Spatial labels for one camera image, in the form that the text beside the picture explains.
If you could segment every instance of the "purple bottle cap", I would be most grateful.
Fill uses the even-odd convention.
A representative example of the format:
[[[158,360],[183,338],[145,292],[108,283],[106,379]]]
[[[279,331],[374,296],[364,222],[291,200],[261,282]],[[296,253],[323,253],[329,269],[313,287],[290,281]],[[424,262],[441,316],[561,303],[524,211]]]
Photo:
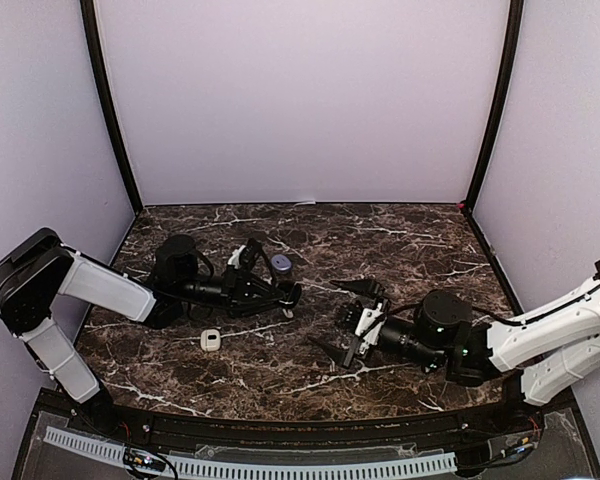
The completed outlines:
[[[291,271],[293,264],[285,255],[278,254],[271,258],[271,266],[276,273],[284,275],[285,273],[289,273]]]

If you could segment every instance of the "small cylinder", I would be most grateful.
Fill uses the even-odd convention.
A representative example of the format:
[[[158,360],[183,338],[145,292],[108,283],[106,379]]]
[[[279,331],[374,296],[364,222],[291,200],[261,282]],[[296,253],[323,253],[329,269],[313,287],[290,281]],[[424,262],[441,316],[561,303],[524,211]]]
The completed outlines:
[[[435,350],[418,342],[413,335],[413,324],[394,317],[389,317],[380,329],[378,347],[429,369],[440,368],[446,363],[443,350]]]

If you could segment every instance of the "black motor housing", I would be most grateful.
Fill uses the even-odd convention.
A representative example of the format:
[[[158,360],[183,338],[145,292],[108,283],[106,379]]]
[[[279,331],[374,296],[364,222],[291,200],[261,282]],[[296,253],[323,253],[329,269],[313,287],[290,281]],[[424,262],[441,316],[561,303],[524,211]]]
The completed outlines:
[[[467,302],[444,290],[429,292],[415,312],[414,334],[432,349],[453,344],[460,322],[471,322],[472,308]]]

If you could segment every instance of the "small white object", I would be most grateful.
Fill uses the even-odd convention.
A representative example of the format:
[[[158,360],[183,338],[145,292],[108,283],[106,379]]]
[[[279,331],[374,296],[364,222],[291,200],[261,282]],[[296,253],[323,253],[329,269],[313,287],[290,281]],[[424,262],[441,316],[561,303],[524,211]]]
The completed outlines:
[[[215,328],[202,332],[202,335],[200,335],[200,346],[205,352],[220,350],[220,332]]]

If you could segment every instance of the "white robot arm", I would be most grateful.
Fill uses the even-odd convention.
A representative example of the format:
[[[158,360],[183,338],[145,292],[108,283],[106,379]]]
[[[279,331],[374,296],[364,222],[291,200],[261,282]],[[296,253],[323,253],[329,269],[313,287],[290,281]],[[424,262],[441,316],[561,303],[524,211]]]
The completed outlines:
[[[551,303],[508,320],[507,324],[495,322],[488,330],[487,344],[493,352],[489,360],[501,372],[557,349],[524,369],[521,390],[526,403],[544,405],[600,367],[597,277],[587,279]]]

